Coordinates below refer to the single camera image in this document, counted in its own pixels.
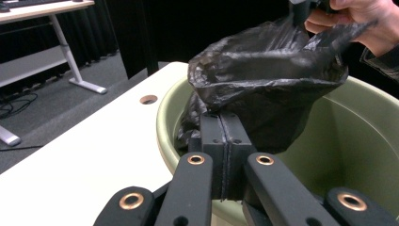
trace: white table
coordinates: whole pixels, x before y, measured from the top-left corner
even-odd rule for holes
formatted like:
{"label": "white table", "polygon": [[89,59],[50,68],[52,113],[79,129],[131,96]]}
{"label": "white table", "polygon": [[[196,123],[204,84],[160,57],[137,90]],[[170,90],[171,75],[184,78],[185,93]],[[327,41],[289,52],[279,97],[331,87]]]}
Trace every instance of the white table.
{"label": "white table", "polygon": [[[93,225],[127,186],[154,191],[171,180],[155,119],[164,95],[186,76],[170,63],[0,175],[0,225]],[[157,97],[151,105],[140,99]]]}
{"label": "white table", "polygon": [[[0,24],[49,16],[59,40],[59,45],[56,47],[0,64],[0,87],[68,62],[73,75],[73,78],[70,80],[71,83],[101,94],[106,93],[107,90],[105,88],[83,80],[73,58],[70,46],[56,18],[56,14],[58,13],[87,8],[92,5],[94,5],[94,1],[66,1],[32,7],[12,8],[10,12],[0,13]],[[0,126],[0,139],[10,146],[15,146],[21,142],[19,137],[2,126]]]}

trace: green bucket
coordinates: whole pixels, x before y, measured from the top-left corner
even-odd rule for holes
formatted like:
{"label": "green bucket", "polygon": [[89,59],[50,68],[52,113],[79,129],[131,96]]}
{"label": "green bucket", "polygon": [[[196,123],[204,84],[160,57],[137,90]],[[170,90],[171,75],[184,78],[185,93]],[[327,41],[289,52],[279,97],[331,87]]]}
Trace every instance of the green bucket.
{"label": "green bucket", "polygon": [[[182,79],[158,109],[158,143],[172,173],[180,159],[173,142],[192,92]],[[349,76],[345,84],[314,103],[304,132],[278,157],[311,192],[324,196],[333,187],[346,186],[397,217],[398,135],[399,101]],[[213,213],[232,225],[246,225],[237,202],[213,201]]]}

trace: plastic bag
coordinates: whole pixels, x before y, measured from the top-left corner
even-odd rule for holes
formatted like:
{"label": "plastic bag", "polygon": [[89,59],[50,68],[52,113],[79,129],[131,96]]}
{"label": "plastic bag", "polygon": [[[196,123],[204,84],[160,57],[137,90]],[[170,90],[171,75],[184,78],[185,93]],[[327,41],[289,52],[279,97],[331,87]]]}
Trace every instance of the plastic bag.
{"label": "plastic bag", "polygon": [[192,58],[176,148],[198,137],[200,114],[235,113],[259,152],[285,151],[303,132],[312,104],[342,85],[340,53],[368,24],[336,25],[313,36],[292,17],[266,22],[208,46]]}

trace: desk leg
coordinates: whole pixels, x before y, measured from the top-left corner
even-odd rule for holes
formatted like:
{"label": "desk leg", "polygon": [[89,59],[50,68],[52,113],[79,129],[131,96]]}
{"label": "desk leg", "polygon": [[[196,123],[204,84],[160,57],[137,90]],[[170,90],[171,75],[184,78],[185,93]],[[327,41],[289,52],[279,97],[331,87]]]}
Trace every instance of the desk leg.
{"label": "desk leg", "polygon": [[0,139],[7,143],[8,146],[15,146],[21,143],[21,139],[14,134],[12,134],[9,130],[3,128],[0,125]]}
{"label": "desk leg", "polygon": [[67,40],[65,39],[64,33],[62,33],[61,26],[59,25],[58,19],[56,18],[55,15],[50,15],[50,20],[53,23],[53,28],[56,31],[56,36],[58,37],[62,52],[64,53],[65,58],[68,61],[68,64],[70,65],[73,78],[70,80],[70,82],[74,83],[75,85],[78,85],[80,87],[83,87],[85,89],[89,89],[101,94],[104,94],[107,92],[105,88],[99,87],[97,85],[91,84],[89,82],[86,82],[82,79],[82,76],[80,75],[79,69],[77,68],[76,62],[74,61],[71,48],[67,43]]}

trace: screw hole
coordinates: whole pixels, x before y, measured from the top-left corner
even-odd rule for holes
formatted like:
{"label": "screw hole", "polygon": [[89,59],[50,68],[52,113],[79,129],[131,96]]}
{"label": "screw hole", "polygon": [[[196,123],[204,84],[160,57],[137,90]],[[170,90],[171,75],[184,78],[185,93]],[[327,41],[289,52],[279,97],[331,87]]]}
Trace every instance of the screw hole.
{"label": "screw hole", "polygon": [[187,226],[188,225],[188,219],[185,217],[177,217],[173,220],[173,225],[174,226]]}
{"label": "screw hole", "polygon": [[322,223],[320,223],[320,221],[317,220],[316,218],[307,218],[306,223],[309,226],[322,226]]}
{"label": "screw hole", "polygon": [[367,209],[366,202],[364,202],[361,198],[358,198],[351,194],[347,193],[338,194],[338,201],[346,208],[355,211],[364,211]]}
{"label": "screw hole", "polygon": [[155,103],[158,100],[158,97],[156,97],[155,95],[147,95],[147,96],[143,96],[140,99],[140,103],[142,103],[143,105],[150,105]]}
{"label": "screw hole", "polygon": [[274,163],[273,158],[271,158],[269,156],[264,156],[264,155],[256,157],[256,161],[258,161],[258,163],[260,163],[262,165],[266,165],[266,166],[272,165]]}
{"label": "screw hole", "polygon": [[120,199],[120,208],[124,210],[132,210],[136,209],[138,206],[140,206],[144,202],[144,197],[143,195],[139,193],[129,193],[124,195]]}
{"label": "screw hole", "polygon": [[205,158],[200,155],[189,156],[187,160],[192,165],[200,165],[205,162]]}

